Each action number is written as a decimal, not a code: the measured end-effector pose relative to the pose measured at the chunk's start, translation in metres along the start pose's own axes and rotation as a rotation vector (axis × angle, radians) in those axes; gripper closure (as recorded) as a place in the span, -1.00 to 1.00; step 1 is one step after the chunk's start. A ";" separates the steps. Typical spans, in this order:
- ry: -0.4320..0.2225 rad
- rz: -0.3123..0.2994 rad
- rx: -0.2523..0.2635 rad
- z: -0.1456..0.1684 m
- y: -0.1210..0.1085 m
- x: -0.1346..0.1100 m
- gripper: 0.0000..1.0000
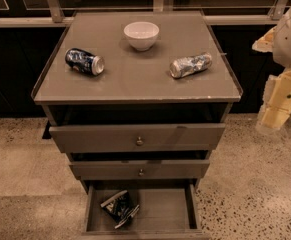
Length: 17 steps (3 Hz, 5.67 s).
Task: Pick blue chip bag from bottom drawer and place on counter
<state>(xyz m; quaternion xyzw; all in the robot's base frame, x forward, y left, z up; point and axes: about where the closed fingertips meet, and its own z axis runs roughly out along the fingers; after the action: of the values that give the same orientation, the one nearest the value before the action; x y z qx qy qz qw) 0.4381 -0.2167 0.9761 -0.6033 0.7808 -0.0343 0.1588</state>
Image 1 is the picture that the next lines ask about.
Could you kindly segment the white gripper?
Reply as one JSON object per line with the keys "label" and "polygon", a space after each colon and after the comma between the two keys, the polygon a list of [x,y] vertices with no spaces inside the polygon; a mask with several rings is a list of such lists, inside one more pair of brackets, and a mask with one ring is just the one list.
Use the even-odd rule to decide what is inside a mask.
{"label": "white gripper", "polygon": [[[271,28],[256,40],[252,49],[257,52],[273,50],[274,30]],[[286,69],[275,80],[268,80],[263,93],[256,130],[261,134],[273,134],[279,131],[291,113],[291,69]]]}

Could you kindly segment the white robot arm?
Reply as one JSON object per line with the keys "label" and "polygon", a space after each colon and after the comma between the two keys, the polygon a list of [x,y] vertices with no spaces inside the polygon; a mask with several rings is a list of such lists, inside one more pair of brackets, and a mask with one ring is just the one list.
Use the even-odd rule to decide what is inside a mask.
{"label": "white robot arm", "polygon": [[254,42],[252,49],[271,52],[274,62],[284,67],[278,76],[268,77],[257,118],[256,129],[272,134],[280,130],[291,115],[291,7],[275,27]]}

